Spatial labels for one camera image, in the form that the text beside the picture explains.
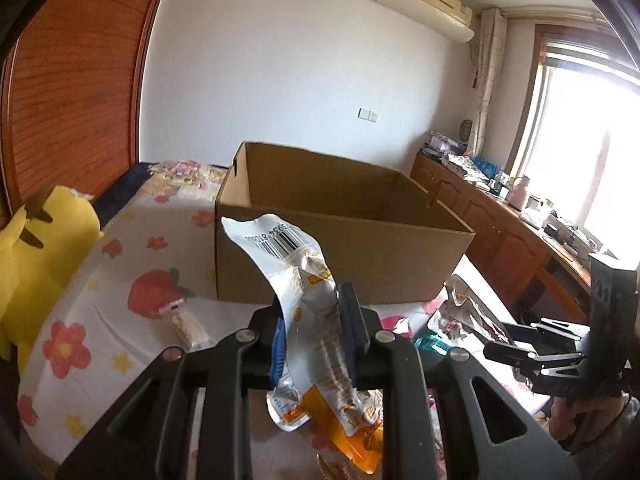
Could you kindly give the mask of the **teal candy wrapper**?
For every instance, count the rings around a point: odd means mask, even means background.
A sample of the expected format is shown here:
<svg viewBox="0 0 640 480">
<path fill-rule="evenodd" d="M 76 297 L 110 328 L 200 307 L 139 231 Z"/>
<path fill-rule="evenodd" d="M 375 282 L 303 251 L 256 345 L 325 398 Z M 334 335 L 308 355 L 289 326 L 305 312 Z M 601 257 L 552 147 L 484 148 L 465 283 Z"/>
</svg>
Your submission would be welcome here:
<svg viewBox="0 0 640 480">
<path fill-rule="evenodd" d="M 442 338 L 431 330 L 417 334 L 413 342 L 416 348 L 437 354 L 438 356 L 446 356 L 451 349 L 450 344 L 447 344 L 446 341 L 442 340 Z"/>
</svg>

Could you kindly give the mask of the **brown cracker packet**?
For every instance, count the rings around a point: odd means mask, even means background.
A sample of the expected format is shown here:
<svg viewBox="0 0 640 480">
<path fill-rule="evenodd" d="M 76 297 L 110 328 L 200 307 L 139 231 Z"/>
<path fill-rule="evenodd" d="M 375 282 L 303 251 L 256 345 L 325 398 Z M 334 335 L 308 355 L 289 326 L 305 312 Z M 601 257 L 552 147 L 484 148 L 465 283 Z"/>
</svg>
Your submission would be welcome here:
<svg viewBox="0 0 640 480">
<path fill-rule="evenodd" d="M 346 466 L 329 463 L 320 453 L 316 454 L 316 462 L 324 480 L 356 480 L 356 476 Z"/>
</svg>

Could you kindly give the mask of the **white wall air conditioner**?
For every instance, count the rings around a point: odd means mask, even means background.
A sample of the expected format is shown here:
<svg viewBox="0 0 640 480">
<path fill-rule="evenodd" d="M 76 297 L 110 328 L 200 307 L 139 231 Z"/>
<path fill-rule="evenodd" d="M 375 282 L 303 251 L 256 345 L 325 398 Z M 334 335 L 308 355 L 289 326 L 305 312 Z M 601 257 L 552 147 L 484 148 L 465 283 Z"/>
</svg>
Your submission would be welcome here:
<svg viewBox="0 0 640 480">
<path fill-rule="evenodd" d="M 378 4 L 459 44 L 470 42 L 473 11 L 460 0 L 378 0 Z"/>
</svg>

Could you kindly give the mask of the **yellow Pikachu plush toy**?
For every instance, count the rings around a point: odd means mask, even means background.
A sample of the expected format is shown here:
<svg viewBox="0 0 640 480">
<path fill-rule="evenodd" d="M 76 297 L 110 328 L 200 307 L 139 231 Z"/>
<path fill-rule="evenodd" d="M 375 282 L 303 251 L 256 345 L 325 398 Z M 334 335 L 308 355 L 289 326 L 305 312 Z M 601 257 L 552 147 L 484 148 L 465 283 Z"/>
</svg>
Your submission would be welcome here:
<svg viewBox="0 0 640 480">
<path fill-rule="evenodd" d="M 1 230 L 1 357 L 24 368 L 42 324 L 101 237 L 91 197 L 64 185 L 26 200 Z"/>
</svg>

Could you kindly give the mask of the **wooden louvered wardrobe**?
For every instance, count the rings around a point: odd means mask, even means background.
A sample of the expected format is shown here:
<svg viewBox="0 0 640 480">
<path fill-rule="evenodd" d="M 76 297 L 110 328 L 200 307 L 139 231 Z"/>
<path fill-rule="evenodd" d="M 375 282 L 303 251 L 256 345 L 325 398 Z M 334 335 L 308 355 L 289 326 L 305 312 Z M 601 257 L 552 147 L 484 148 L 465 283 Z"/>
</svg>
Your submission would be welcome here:
<svg viewBox="0 0 640 480">
<path fill-rule="evenodd" d="M 160 0 L 47 0 L 1 67 L 1 196 L 95 196 L 139 160 L 143 70 Z"/>
</svg>

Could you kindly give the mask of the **small white candy packet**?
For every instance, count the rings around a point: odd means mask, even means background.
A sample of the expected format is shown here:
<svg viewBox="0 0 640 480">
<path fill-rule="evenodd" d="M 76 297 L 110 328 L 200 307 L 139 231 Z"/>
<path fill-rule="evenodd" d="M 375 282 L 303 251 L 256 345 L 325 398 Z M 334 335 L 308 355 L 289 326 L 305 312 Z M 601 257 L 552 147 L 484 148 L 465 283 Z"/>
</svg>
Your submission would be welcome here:
<svg viewBox="0 0 640 480">
<path fill-rule="evenodd" d="M 171 325 L 186 350 L 201 350 L 208 345 L 208 333 L 186 306 L 185 299 L 171 301 L 166 306 L 161 307 L 160 317 Z"/>
</svg>

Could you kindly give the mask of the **white orange snack pouch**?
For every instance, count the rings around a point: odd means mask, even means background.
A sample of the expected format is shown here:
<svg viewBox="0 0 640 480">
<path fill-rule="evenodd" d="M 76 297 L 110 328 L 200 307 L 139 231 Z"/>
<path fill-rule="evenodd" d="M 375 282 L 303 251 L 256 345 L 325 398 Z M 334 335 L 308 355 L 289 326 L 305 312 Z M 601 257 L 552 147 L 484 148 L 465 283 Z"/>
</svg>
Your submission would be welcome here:
<svg viewBox="0 0 640 480">
<path fill-rule="evenodd" d="M 267 393 L 273 421 L 284 431 L 314 422 L 324 444 L 373 474 L 382 460 L 382 393 L 359 391 L 349 378 L 337 284 L 319 243 L 275 214 L 221 225 L 266 278 L 285 322 L 284 371 Z"/>
</svg>

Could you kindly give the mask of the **white red snack pouch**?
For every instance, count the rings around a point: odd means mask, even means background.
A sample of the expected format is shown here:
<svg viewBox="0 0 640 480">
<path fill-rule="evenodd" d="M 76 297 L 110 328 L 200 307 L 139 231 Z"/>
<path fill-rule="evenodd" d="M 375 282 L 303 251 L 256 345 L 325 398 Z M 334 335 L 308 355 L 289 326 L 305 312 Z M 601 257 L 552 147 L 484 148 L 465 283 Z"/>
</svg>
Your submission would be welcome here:
<svg viewBox="0 0 640 480">
<path fill-rule="evenodd" d="M 469 284 L 458 274 L 445 282 L 446 299 L 428 320 L 426 327 L 450 344 L 461 346 L 477 340 L 513 344 L 506 326 L 491 312 Z"/>
</svg>

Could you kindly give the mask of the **floral window curtain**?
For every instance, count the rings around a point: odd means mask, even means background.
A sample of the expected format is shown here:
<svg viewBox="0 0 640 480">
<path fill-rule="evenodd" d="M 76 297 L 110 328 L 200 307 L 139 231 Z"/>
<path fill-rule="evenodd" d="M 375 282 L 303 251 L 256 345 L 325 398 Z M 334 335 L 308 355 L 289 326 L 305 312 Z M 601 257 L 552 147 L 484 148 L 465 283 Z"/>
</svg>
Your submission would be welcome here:
<svg viewBox="0 0 640 480">
<path fill-rule="evenodd" d="M 503 66 L 506 29 L 508 22 L 498 8 L 486 9 L 480 14 L 480 43 L 477 57 L 477 104 L 473 118 L 472 136 L 468 146 L 474 158 L 484 148 L 489 107 L 494 87 Z"/>
</svg>

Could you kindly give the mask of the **pink bottle on cabinet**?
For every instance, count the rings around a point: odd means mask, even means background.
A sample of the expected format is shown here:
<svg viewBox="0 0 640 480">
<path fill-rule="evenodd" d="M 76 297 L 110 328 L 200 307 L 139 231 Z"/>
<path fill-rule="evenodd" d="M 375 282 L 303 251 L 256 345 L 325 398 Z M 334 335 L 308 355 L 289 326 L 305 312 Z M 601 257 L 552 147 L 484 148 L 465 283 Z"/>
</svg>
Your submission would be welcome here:
<svg viewBox="0 0 640 480">
<path fill-rule="evenodd" d="M 522 211 L 527 200 L 527 188 L 530 179 L 527 176 L 521 176 L 514 180 L 512 188 L 506 196 L 506 202 L 514 209 Z"/>
</svg>

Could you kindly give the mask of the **brown cardboard box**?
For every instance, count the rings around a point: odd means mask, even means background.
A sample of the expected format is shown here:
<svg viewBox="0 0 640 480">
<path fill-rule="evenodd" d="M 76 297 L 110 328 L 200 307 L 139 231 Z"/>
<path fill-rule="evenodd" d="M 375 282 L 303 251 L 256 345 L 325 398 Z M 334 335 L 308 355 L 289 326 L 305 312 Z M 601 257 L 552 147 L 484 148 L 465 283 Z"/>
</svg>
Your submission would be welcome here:
<svg viewBox="0 0 640 480">
<path fill-rule="evenodd" d="M 435 298 L 474 238 L 451 209 L 397 170 L 278 144 L 240 145 L 215 211 L 218 220 L 275 214 L 298 226 L 362 304 Z"/>
</svg>

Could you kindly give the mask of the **floral quilt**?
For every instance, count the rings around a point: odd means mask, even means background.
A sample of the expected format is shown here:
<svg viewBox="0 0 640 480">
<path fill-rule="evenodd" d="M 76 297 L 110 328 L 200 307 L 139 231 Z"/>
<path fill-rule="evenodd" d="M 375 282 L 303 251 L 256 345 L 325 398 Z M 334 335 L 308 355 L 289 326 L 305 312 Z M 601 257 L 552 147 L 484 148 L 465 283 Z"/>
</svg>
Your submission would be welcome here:
<svg viewBox="0 0 640 480">
<path fill-rule="evenodd" d="M 151 177 L 143 185 L 144 192 L 168 200 L 214 200 L 227 174 L 226 168 L 195 160 L 157 162 L 149 170 Z"/>
</svg>

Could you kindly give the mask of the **window with wooden frame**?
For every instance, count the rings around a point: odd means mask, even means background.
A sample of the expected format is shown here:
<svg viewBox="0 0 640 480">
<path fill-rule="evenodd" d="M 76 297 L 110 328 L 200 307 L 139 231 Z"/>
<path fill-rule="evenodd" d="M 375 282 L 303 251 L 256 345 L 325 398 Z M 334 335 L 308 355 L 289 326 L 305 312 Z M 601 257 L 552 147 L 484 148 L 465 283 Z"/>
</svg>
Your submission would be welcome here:
<svg viewBox="0 0 640 480">
<path fill-rule="evenodd" d="M 534 28 L 508 166 L 597 249 L 639 259 L 639 67 L 594 30 Z"/>
</svg>

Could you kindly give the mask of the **floral white bed sheet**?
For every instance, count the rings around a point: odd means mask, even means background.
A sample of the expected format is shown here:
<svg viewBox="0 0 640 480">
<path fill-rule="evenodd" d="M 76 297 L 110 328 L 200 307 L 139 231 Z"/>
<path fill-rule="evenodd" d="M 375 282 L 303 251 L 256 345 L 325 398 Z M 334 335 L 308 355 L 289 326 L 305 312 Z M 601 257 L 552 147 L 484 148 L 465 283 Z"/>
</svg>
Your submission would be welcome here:
<svg viewBox="0 0 640 480">
<path fill-rule="evenodd" d="M 111 404 L 166 347 L 182 341 L 157 317 L 168 301 L 185 299 L 212 346 L 247 326 L 261 306 L 217 300 L 213 200 L 154 197 L 140 191 L 107 223 L 105 235 L 51 310 L 18 388 L 25 450 L 49 477 Z M 380 318 L 402 315 L 413 335 L 447 295 L 430 302 L 371 306 Z M 277 429 L 265 393 L 250 397 L 256 479 L 320 479 L 314 458 L 346 460 L 323 443 L 314 422 Z"/>
</svg>

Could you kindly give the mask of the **wooden sideboard cabinet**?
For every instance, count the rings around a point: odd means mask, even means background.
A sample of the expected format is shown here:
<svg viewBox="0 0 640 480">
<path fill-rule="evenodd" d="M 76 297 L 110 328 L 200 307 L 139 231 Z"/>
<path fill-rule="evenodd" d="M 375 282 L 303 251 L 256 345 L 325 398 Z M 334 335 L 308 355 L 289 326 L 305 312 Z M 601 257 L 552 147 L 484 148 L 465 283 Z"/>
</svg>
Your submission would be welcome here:
<svg viewBox="0 0 640 480">
<path fill-rule="evenodd" d="M 466 255 L 514 318 L 529 311 L 572 322 L 588 320 L 588 266 L 557 240 L 422 153 L 416 155 L 410 177 L 433 191 L 436 200 L 475 232 Z"/>
</svg>

